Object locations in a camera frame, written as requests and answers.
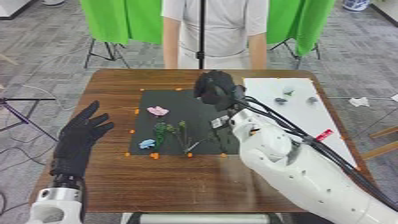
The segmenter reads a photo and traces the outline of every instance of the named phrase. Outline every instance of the white paper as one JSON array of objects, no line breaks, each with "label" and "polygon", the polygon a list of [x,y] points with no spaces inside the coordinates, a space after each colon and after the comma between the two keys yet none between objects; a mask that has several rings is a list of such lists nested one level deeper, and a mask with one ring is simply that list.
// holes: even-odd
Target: white paper
[{"label": "white paper", "polygon": [[[280,113],[310,136],[316,137],[326,129],[332,130],[333,134],[326,137],[323,143],[355,167],[356,163],[340,139],[340,133],[316,93],[310,79],[246,78],[244,87],[244,95],[252,96],[257,101]],[[285,88],[292,88],[294,90],[291,96],[284,95]],[[308,97],[317,99],[317,102],[312,104],[307,103]],[[287,100],[284,105],[275,103],[275,98],[284,98]]]}]

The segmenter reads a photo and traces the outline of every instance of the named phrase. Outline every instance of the gray floor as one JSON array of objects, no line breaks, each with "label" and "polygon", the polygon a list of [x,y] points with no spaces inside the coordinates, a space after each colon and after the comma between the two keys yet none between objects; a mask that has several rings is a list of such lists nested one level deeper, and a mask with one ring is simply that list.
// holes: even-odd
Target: gray floor
[{"label": "gray floor", "polygon": [[[49,91],[63,109],[76,105],[79,94],[92,72],[102,67],[122,67],[122,63],[92,60],[90,69],[81,69],[86,54],[88,31],[83,21],[77,1],[69,0],[58,8],[45,8],[38,2],[31,5],[12,21],[0,21],[0,53],[19,63],[17,66],[0,61],[0,84],[5,87],[3,97],[45,97],[40,90]],[[122,54],[133,68],[161,68],[159,46],[131,42]],[[362,13],[346,12],[337,6],[319,40],[321,61],[314,54],[303,59],[301,69],[308,70],[321,81],[330,97],[390,97],[398,93],[398,29],[371,9]],[[268,67],[291,69],[292,59],[284,48],[268,54]],[[367,133],[398,125],[398,111],[365,130],[371,123],[395,109],[398,103],[388,100],[371,100],[369,108],[355,108],[346,99],[330,99],[349,136],[360,152],[395,140],[398,134],[371,140]],[[26,112],[29,103],[12,103]],[[31,120],[54,135],[67,122],[72,110],[63,110],[56,103],[42,103]],[[1,126],[6,121],[6,111],[0,110]],[[51,147],[45,137],[21,143],[10,139],[29,141],[37,132],[19,126],[12,132],[0,133],[1,149],[17,146],[28,154],[38,155]],[[49,152],[37,159],[44,162]],[[42,166],[22,163],[5,170],[26,157],[19,150],[0,155],[0,191],[6,194],[12,207],[26,202]],[[398,202],[398,151],[367,161],[376,184],[390,199]],[[19,224],[28,218],[28,207],[21,206],[5,213],[1,224]],[[86,223],[117,223],[118,215],[88,214]]]}]

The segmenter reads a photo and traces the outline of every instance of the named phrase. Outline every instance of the brown table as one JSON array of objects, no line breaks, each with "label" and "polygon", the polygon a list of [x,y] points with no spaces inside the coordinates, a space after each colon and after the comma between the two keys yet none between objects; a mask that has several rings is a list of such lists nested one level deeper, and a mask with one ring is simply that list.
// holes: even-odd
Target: brown table
[{"label": "brown table", "polygon": [[[339,132],[346,138],[330,102],[317,80],[303,71],[227,70],[234,82],[243,77],[310,78]],[[85,89],[76,111],[93,100],[99,113],[108,113],[115,129],[99,141],[86,169],[88,212],[301,212],[276,193],[237,156],[149,156],[124,157],[134,124],[140,89],[191,89],[198,70],[99,70]],[[349,140],[346,145],[367,178],[369,172]],[[35,192],[49,181],[42,173]]]}]

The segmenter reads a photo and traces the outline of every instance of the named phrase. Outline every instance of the black glove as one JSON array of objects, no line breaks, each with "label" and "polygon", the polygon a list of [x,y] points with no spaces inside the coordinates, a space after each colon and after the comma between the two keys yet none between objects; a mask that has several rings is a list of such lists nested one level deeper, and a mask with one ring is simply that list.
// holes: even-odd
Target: black glove
[{"label": "black glove", "polygon": [[102,124],[108,120],[108,114],[88,119],[97,108],[99,102],[93,101],[60,131],[58,145],[53,152],[51,175],[63,174],[79,178],[85,175],[92,146],[113,128],[113,123]]},{"label": "black glove", "polygon": [[216,111],[225,110],[243,100],[244,88],[232,83],[230,75],[211,70],[202,73],[195,81],[193,97],[202,100],[204,104],[214,105]]}]

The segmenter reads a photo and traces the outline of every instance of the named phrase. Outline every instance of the table leg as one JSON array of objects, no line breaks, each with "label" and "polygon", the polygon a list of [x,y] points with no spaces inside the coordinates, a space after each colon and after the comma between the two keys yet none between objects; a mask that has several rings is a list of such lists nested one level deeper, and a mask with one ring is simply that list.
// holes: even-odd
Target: table leg
[{"label": "table leg", "polygon": [[387,128],[381,131],[378,131],[374,134],[369,135],[371,138],[378,138],[383,135],[392,134],[394,132],[398,132],[398,127]]},{"label": "table leg", "polygon": [[379,148],[372,149],[369,152],[365,152],[362,154],[362,159],[371,159],[387,152],[392,152],[394,149],[398,149],[398,141],[383,145]]}]

